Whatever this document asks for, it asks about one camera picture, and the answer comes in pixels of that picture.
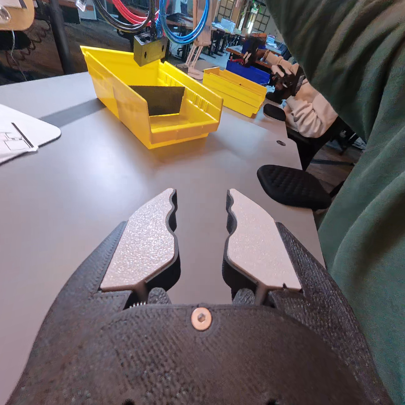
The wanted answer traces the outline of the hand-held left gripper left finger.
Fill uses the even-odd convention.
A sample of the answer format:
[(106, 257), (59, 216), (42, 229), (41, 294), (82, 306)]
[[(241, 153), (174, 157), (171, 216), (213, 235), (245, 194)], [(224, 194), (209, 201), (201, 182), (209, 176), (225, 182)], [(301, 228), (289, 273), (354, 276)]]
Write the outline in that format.
[(101, 291), (132, 291), (146, 302), (152, 289), (168, 291), (179, 281), (176, 211), (177, 191), (168, 188), (131, 215), (100, 283)]

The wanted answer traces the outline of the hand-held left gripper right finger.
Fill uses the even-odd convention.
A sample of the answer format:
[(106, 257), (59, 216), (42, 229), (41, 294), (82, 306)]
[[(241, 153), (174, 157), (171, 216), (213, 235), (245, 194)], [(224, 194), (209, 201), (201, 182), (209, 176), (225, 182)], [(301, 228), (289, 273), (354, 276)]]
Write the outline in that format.
[(302, 286), (273, 217), (232, 188), (226, 194), (226, 229), (222, 277), (232, 300), (250, 290), (262, 304), (269, 291), (301, 292)]

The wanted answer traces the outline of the black divider panel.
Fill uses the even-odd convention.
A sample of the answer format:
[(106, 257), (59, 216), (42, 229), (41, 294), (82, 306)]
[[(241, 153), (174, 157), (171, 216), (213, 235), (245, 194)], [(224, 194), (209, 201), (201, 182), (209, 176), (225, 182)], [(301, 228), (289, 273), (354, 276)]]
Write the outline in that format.
[(130, 85), (146, 100), (149, 116), (179, 114), (185, 94), (184, 86)]

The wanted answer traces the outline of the white paper sheet with clip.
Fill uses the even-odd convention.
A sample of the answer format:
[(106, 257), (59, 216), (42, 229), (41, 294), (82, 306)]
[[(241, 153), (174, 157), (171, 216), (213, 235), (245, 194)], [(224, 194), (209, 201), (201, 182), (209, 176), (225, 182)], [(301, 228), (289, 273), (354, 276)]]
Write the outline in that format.
[(61, 129), (20, 111), (0, 106), (0, 164), (38, 149), (61, 137)]

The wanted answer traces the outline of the large yellow plastic bin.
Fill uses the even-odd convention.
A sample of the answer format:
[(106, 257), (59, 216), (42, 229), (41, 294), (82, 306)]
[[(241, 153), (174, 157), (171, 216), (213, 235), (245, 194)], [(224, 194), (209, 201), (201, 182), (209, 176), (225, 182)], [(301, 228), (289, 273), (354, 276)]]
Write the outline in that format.
[[(168, 62), (139, 66), (129, 52), (80, 46), (97, 98), (147, 149), (215, 132), (223, 98)], [(184, 86), (179, 114), (149, 116), (145, 99), (130, 85)]]

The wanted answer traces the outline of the small yellow plastic bin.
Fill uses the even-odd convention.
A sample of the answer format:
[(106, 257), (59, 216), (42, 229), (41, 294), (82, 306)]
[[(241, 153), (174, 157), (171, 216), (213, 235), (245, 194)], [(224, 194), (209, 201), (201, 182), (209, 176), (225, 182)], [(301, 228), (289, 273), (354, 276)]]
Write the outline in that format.
[(266, 87), (219, 67), (207, 68), (203, 85), (224, 99), (224, 106), (248, 118), (256, 115), (265, 100)]

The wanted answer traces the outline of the blue plastic bin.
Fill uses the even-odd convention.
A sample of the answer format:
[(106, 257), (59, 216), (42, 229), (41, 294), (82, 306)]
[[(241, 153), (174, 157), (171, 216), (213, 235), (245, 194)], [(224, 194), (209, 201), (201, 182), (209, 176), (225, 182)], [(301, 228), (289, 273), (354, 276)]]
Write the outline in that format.
[(235, 60), (227, 61), (226, 70), (263, 86), (269, 85), (270, 82), (270, 74), (268, 72), (265, 72), (253, 66), (242, 66)]

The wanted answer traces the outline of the person in green sweater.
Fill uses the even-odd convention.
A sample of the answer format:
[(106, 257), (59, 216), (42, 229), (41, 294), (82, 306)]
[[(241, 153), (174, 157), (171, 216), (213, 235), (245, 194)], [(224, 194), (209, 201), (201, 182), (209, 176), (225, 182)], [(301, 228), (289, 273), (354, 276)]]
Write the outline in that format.
[(268, 1), (310, 84), (366, 143), (318, 230), (377, 372), (404, 404), (404, 1)]

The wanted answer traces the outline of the pale wooden figure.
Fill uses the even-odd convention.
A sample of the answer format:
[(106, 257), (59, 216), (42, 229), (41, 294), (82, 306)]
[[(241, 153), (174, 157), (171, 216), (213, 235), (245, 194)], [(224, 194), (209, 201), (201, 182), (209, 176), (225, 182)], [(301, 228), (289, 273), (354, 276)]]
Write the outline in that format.
[(215, 1), (211, 0), (193, 1), (193, 29), (196, 30), (196, 36), (193, 39), (185, 64), (187, 74), (196, 80), (203, 80), (204, 73), (196, 69), (196, 62), (202, 49), (211, 45), (212, 12), (215, 12), (215, 4)]

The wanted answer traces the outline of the black metal pole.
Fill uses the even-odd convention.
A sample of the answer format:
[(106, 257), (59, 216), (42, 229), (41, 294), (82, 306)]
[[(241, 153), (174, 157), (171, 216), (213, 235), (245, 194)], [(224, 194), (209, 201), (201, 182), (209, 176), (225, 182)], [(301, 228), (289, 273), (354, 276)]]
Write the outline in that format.
[(69, 49), (68, 38), (64, 28), (62, 10), (57, 0), (49, 1), (51, 29), (64, 74), (75, 74), (77, 71)]

